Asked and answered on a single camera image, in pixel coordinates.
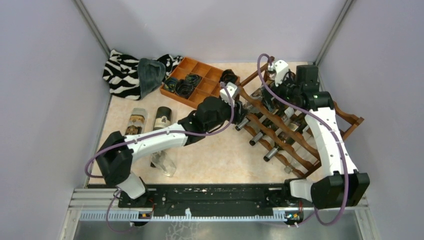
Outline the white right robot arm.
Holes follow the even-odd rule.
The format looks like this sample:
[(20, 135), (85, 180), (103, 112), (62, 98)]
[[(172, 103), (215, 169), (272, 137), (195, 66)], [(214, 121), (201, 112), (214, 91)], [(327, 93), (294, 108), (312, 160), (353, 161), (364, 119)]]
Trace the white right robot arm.
[(357, 206), (370, 185), (367, 173), (360, 173), (348, 154), (336, 121), (334, 101), (327, 91), (320, 90), (319, 69), (315, 65), (299, 65), (295, 77), (285, 61), (268, 65), (274, 85), (269, 92), (277, 100), (305, 113), (305, 121), (315, 140), (324, 177), (316, 182), (295, 179), (282, 191), (287, 206), (301, 199), (316, 209)]

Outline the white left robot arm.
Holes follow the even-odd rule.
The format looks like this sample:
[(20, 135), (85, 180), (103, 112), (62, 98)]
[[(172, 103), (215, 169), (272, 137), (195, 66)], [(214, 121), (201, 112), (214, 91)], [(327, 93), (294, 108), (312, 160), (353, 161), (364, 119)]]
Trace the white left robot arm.
[(101, 178), (108, 187), (125, 192), (132, 203), (144, 207), (150, 193), (142, 179), (131, 171), (133, 162), (153, 153), (194, 144), (207, 136), (218, 134), (218, 126), (238, 125), (248, 111), (241, 101), (227, 103), (209, 96), (196, 110), (168, 127), (137, 135), (112, 132), (95, 155)]

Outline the dark wine bottle back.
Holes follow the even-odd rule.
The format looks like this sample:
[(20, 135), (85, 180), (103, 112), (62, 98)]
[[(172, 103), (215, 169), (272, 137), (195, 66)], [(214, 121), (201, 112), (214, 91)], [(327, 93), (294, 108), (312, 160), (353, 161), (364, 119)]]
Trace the dark wine bottle back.
[[(260, 119), (263, 114), (262, 113), (255, 113), (254, 114), (258, 119)], [(250, 122), (250, 120), (245, 117), (238, 125), (235, 126), (236, 131), (240, 131), (245, 125), (247, 125)]]

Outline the small clear glass bottle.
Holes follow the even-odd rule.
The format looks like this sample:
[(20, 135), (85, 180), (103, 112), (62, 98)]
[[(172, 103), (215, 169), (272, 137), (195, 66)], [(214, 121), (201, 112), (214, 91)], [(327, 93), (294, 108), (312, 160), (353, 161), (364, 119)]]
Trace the small clear glass bottle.
[(173, 177), (176, 172), (176, 165), (171, 160), (166, 151), (154, 152), (150, 158), (151, 166), (159, 168), (167, 177)]

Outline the clear bottle black cap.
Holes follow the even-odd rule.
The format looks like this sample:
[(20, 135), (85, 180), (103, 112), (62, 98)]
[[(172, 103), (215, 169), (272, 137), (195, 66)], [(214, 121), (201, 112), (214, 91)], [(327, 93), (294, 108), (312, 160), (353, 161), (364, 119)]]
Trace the clear bottle black cap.
[[(269, 88), (272, 88), (273, 86), (274, 86), (274, 80), (267, 80), (266, 81), (266, 85), (269, 87)], [(276, 109), (276, 107), (275, 107), (275, 104), (274, 104), (274, 97), (265, 89), (265, 87), (263, 86), (263, 85), (261, 85), (261, 87), (259, 87), (257, 90), (255, 90), (251, 95), (250, 95), (250, 97), (253, 99), (253, 100), (258, 100), (258, 101), (260, 101), (263, 105), (264, 105), (264, 107), (268, 110), (268, 111), (270, 111), (270, 112), (272, 112), (272, 111), (274, 111), (275, 109)], [(245, 104), (243, 105), (243, 107), (245, 108), (245, 109), (248, 109), (248, 110), (250, 110), (250, 109), (252, 109), (254, 106), (251, 104), (251, 103), (249, 103), (247, 100), (246, 100), (246, 102), (245, 102)]]

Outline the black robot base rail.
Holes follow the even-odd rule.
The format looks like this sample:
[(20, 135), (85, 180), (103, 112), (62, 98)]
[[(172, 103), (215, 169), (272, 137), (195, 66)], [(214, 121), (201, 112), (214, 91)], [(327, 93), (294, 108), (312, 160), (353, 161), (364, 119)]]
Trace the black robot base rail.
[(309, 216), (306, 200), (284, 184), (153, 184), (142, 196), (117, 195), (117, 208), (84, 210), (88, 221), (279, 222), (298, 225)]

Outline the wooden wine rack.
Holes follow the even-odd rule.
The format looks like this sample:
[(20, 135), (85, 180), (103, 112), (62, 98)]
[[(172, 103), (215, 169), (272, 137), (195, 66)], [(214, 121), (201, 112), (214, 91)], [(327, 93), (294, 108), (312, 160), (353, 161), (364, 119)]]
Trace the wooden wine rack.
[[(260, 143), (267, 149), (268, 153), (263, 156), (265, 162), (276, 158), (285, 165), (284, 170), (288, 174), (293, 173), (298, 178), (309, 177), (322, 166), (318, 150), (311, 145), (314, 139), (312, 131), (307, 127), (300, 128), (301, 125), (296, 123), (299, 115), (289, 107), (282, 108), (288, 110), (288, 114), (284, 113), (281, 117), (285, 127), (280, 128), (274, 122), (267, 124), (269, 120), (262, 113), (265, 106), (247, 95), (244, 89), (257, 76), (255, 71), (245, 80), (237, 82), (241, 97), (253, 105), (246, 115), (250, 122), (242, 128), (252, 135), (249, 144), (254, 146)], [(259, 119), (255, 116), (257, 113), (263, 116)]]

